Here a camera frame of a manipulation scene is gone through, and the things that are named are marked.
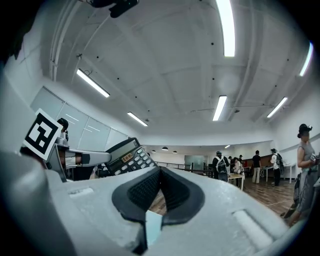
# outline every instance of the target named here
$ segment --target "woman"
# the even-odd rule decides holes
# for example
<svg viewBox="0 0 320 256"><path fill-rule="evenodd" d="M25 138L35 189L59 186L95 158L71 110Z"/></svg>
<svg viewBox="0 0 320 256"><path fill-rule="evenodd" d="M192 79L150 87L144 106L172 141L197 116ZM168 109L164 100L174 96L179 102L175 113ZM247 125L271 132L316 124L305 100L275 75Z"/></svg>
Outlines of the woman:
<svg viewBox="0 0 320 256"><path fill-rule="evenodd" d="M288 225L299 219L301 213L307 213L311 209L314 196L314 184L318 179L318 167L316 163L315 150L309 141L309 131L312 127L306 126L304 123L299 127L298 138L301 139L297 151L297 165L301 168L300 178L300 200L295 212L288 221Z"/></svg>
<svg viewBox="0 0 320 256"><path fill-rule="evenodd" d="M235 174L240 174L240 175L243 175L244 174L244 168L242 166L242 163L241 161L239 161L238 158L234 157L233 158L233 162L234 162L234 168L233 168L233 172ZM239 183L239 179L236 178L236 186L239 188L240 187L240 183Z"/></svg>

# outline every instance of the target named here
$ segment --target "black cap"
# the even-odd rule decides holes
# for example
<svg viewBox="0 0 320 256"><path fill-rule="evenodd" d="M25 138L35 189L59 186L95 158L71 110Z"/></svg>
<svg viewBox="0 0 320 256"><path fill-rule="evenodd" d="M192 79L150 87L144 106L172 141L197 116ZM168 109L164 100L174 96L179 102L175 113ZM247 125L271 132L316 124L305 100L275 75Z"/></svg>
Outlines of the black cap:
<svg viewBox="0 0 320 256"><path fill-rule="evenodd" d="M303 132L310 132L312 130L312 126L307 126L305 123L302 123L299 126L298 138L301 138Z"/></svg>

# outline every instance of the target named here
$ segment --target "frosted glass panel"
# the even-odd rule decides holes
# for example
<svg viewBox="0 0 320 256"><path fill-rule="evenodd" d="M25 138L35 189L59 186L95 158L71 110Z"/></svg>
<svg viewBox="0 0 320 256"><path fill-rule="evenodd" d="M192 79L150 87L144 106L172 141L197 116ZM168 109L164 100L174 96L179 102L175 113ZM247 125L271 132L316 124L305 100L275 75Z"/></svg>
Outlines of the frosted glass panel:
<svg viewBox="0 0 320 256"><path fill-rule="evenodd" d="M105 151L110 130L108 126L90 118L83 131L79 149Z"/></svg>
<svg viewBox="0 0 320 256"><path fill-rule="evenodd" d="M116 130L111 130L106 142L105 150L112 148L114 145L117 145L118 143L123 142L126 139L128 139L127 135L124 135L123 133L120 133Z"/></svg>
<svg viewBox="0 0 320 256"><path fill-rule="evenodd" d="M77 149L80 138L89 119L89 116L80 112L76 108L65 104L57 118L64 118L68 121L68 135L69 135L69 146L72 149Z"/></svg>
<svg viewBox="0 0 320 256"><path fill-rule="evenodd" d="M36 112L38 109L42 109L50 117L52 117L53 119L56 119L63 105L64 105L63 100L54 96L45 88L42 88L34 98L31 104L31 108L33 109L34 112Z"/></svg>

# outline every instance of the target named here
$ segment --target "white shirt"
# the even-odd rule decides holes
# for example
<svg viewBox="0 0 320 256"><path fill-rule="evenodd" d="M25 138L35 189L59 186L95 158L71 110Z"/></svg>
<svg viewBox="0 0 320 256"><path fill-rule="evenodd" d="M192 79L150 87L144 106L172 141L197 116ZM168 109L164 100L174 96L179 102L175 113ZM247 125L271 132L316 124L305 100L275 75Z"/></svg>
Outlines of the white shirt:
<svg viewBox="0 0 320 256"><path fill-rule="evenodd" d="M278 155L278 153L273 154L271 157L270 162L273 164L273 169L279 169L279 166L277 165L277 155Z"/></svg>

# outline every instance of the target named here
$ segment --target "ceiling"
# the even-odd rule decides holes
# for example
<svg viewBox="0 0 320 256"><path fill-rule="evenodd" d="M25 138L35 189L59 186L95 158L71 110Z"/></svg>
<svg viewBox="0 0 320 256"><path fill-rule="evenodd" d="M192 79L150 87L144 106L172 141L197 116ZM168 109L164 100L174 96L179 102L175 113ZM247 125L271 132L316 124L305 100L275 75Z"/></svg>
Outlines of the ceiling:
<svg viewBox="0 0 320 256"><path fill-rule="evenodd" d="M231 7L235 57L224 57L214 0L140 0L116 19L108 8L67 1L54 37L58 46L52 44L58 64L51 65L50 78L146 134L192 134L188 123L201 124L200 131L220 130L217 123L224 122L265 127L271 108L284 96L289 105L307 81L308 75L298 74L309 42L273 1L232 0ZM79 68L110 97L75 75ZM220 95L228 98L215 123Z"/></svg>

